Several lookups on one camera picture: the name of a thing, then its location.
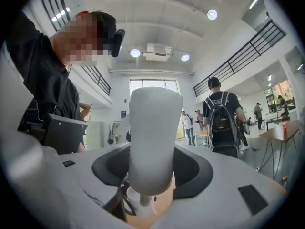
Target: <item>ceiling light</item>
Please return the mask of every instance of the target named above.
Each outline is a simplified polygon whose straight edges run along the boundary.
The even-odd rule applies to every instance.
[[[209,10],[208,11],[208,18],[210,20],[215,20],[217,18],[217,11],[216,10]]]
[[[132,50],[130,51],[130,55],[131,55],[132,57],[134,57],[134,58],[139,57],[140,54],[141,54],[141,52],[140,52],[140,50],[138,50],[138,49],[132,49]]]
[[[189,56],[188,54],[185,54],[185,55],[183,55],[183,56],[181,57],[181,60],[182,60],[183,62],[188,61],[189,59],[190,59],[190,56]]]
[[[66,12],[65,10],[61,11],[60,13],[56,14],[56,17],[53,17],[52,18],[52,21],[55,22],[57,19],[59,19],[62,15],[64,15]]]
[[[257,3],[258,0],[254,0],[253,3],[250,5],[249,9],[253,8],[253,6]]]
[[[302,67],[303,67],[303,64],[301,64],[301,65],[299,66],[299,68],[297,68],[297,70],[299,71]]]

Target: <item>wooden table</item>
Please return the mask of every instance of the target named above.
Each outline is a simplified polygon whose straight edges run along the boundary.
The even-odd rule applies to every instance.
[[[268,142],[267,142],[267,148],[266,148],[266,151],[265,151],[265,154],[264,154],[264,157],[263,157],[263,160],[261,162],[261,165],[256,168],[257,171],[260,171],[264,166],[265,164],[270,160],[271,156],[272,156],[272,160],[273,160],[273,171],[272,171],[272,178],[275,179],[276,178],[276,174],[277,174],[277,171],[278,171],[278,166],[280,164],[280,161],[281,161],[281,155],[282,155],[282,148],[283,148],[283,143],[285,143],[285,149],[284,149],[284,154],[283,156],[285,155],[285,152],[286,152],[286,148],[287,148],[287,143],[290,139],[293,140],[293,143],[295,145],[295,140],[294,140],[294,136],[295,134],[299,131],[300,129],[300,123],[298,120],[294,120],[294,121],[285,121],[286,123],[286,128],[287,128],[287,131],[284,132],[283,130],[283,125],[278,125],[277,127],[275,128],[272,128],[270,129],[269,131],[259,135],[259,137],[261,138],[265,138],[265,139],[268,139]],[[273,141],[276,141],[277,144],[275,145],[274,149],[273,149],[273,146],[272,146],[272,140]],[[264,159],[265,159],[265,156],[266,156],[266,153],[267,153],[267,149],[268,149],[268,146],[269,146],[269,142],[271,144],[271,154],[269,155],[269,157],[267,158],[266,162],[264,163]],[[280,157],[279,157],[279,160],[278,160],[278,164],[277,164],[277,169],[276,169],[276,173],[274,175],[274,151],[278,148],[276,147],[277,145],[280,145]]]
[[[208,136],[208,130],[195,133],[195,145],[197,146],[197,136]]]

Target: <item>railing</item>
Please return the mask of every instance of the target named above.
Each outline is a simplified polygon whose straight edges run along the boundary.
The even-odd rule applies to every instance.
[[[109,96],[111,87],[105,81],[96,66],[91,62],[82,62],[81,67],[90,78]]]
[[[193,87],[196,97],[209,89],[208,81],[217,77],[220,82],[228,79],[246,67],[256,58],[262,56],[269,48],[280,41],[286,34],[270,20],[250,41],[237,51],[229,60],[223,63],[208,77]]]
[[[56,31],[59,31],[71,19],[69,7],[66,7],[64,0],[41,0],[42,5],[49,17],[49,20]],[[91,62],[81,64],[83,70],[90,78],[109,96],[111,87],[105,81],[99,70]]]

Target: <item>white t-shirt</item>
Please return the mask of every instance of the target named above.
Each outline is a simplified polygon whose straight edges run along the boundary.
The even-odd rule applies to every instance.
[[[192,122],[189,117],[187,115],[186,116],[182,115],[182,123],[185,124],[184,128],[187,130],[192,128]]]

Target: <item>man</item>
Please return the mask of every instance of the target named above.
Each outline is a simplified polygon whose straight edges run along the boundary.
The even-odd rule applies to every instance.
[[[280,104],[279,104],[280,107],[279,107],[278,111],[281,114],[282,120],[283,121],[288,120],[289,112],[288,112],[288,105],[287,105],[286,100],[281,95],[279,95],[277,97],[277,99],[280,100]]]
[[[192,143],[195,145],[194,133],[193,133],[193,118],[190,117],[188,114],[186,114],[185,111],[182,111],[181,123],[183,124],[186,130],[186,134],[189,140],[189,145],[191,145],[191,138],[192,138]]]
[[[208,125],[208,119],[210,116],[210,110],[207,105],[207,101],[209,101],[209,99],[210,99],[214,104],[221,104],[222,97],[223,97],[223,92],[220,91],[221,84],[220,84],[218,78],[212,77],[208,81],[208,86],[209,86],[209,89],[211,90],[211,95],[209,96],[209,98],[207,98],[203,102],[203,124],[204,125]],[[226,109],[228,110],[232,120],[234,120],[234,114],[236,113],[237,119],[239,119],[241,121],[241,123],[246,122],[243,110],[239,104],[237,96],[234,93],[228,94],[226,102],[227,102]],[[248,148],[249,147],[245,145],[245,146],[241,147],[241,150],[246,150]]]
[[[115,32],[115,18],[102,12],[79,13],[49,38],[36,30],[23,12],[17,16],[6,39],[7,48],[37,101],[39,119],[55,113],[81,120],[79,95],[66,67],[91,60],[108,46]],[[82,143],[78,151],[85,151]]]
[[[195,121],[196,123],[199,123],[199,128],[200,131],[204,131],[206,129],[206,127],[203,124],[203,114],[200,113],[200,110],[196,110],[195,111],[197,113],[197,120]],[[207,136],[203,137],[203,145],[207,146]]]
[[[258,129],[262,130],[262,122],[263,122],[263,115],[262,115],[262,108],[260,108],[260,103],[256,103],[256,106],[254,107],[254,114],[257,118],[258,123]]]

